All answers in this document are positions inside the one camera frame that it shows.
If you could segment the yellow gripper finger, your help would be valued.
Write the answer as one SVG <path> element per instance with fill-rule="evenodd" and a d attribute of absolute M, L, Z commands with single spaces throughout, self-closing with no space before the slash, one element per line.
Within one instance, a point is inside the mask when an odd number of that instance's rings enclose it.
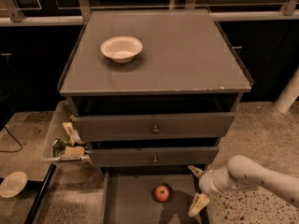
<path fill-rule="evenodd" d="M 196 193 L 193 197 L 192 204 L 188 211 L 190 217 L 198 215 L 208 204 L 210 203 L 210 197 L 204 193 Z"/>
<path fill-rule="evenodd" d="M 204 171 L 202 169 L 192 166 L 192 165 L 189 165 L 188 169 L 191 170 L 193 175 L 197 178 L 200 178 L 204 173 Z"/>

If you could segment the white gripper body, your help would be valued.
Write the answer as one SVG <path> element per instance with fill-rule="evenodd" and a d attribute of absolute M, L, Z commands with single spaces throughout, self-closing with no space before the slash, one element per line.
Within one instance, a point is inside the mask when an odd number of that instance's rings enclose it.
<path fill-rule="evenodd" d="M 217 196 L 231 187 L 231 180 L 226 167 L 211 169 L 199 178 L 200 190 L 208 196 Z"/>

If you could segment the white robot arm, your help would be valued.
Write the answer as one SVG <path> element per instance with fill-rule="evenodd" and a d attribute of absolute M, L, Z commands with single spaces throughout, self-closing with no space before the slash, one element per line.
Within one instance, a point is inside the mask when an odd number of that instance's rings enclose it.
<path fill-rule="evenodd" d="M 193 211 L 207 211 L 211 224 L 298 224 L 298 95 L 293 74 L 274 103 L 238 107 Z"/>

